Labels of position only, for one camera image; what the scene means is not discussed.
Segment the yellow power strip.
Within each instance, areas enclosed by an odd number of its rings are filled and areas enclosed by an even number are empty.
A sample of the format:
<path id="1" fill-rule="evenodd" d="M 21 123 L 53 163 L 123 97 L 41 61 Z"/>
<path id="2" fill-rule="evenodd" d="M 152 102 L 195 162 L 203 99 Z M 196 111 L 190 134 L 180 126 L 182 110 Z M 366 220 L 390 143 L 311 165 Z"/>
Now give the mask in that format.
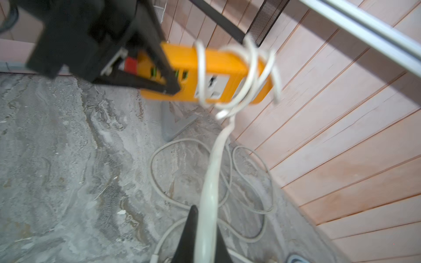
<path id="1" fill-rule="evenodd" d="M 180 85 L 174 95 L 142 89 L 150 100 L 229 104 L 235 97 L 251 96 L 251 104 L 261 102 L 273 88 L 273 78 L 263 58 L 251 59 L 245 48 L 195 49 L 164 43 L 161 46 Z"/>

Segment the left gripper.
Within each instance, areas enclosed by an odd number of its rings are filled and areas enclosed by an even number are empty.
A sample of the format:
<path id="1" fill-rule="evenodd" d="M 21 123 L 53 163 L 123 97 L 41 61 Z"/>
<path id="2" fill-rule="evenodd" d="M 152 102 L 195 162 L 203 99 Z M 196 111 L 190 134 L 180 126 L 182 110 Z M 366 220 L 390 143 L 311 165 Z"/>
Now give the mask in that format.
<path id="1" fill-rule="evenodd" d="M 19 6 L 43 22 L 26 66 L 55 78 L 63 66 L 94 84 L 146 89 L 165 95 L 181 90 L 161 47 L 164 34 L 150 1 L 20 1 Z M 138 51 L 144 51 L 164 84 L 131 73 L 102 71 L 130 37 L 135 18 Z"/>

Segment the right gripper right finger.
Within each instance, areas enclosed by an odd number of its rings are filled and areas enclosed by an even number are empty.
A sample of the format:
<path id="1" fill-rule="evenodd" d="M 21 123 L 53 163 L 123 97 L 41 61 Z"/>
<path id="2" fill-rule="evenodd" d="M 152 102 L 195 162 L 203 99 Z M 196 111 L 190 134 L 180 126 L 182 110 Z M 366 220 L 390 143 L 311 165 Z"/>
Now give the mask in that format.
<path id="1" fill-rule="evenodd" d="M 225 242 L 224 242 L 224 239 L 219 227 L 217 227 L 216 255 L 215 255 L 214 262 L 215 263 L 233 263 L 233 260 L 225 245 Z"/>

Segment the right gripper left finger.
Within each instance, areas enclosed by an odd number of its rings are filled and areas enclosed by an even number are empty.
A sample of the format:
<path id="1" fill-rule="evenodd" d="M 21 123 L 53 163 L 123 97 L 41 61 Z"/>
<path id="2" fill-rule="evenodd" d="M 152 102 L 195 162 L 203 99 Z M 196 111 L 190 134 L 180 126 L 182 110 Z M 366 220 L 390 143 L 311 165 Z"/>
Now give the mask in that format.
<path id="1" fill-rule="evenodd" d="M 193 263 L 198 224 L 198 208 L 191 206 L 172 263 Z"/>

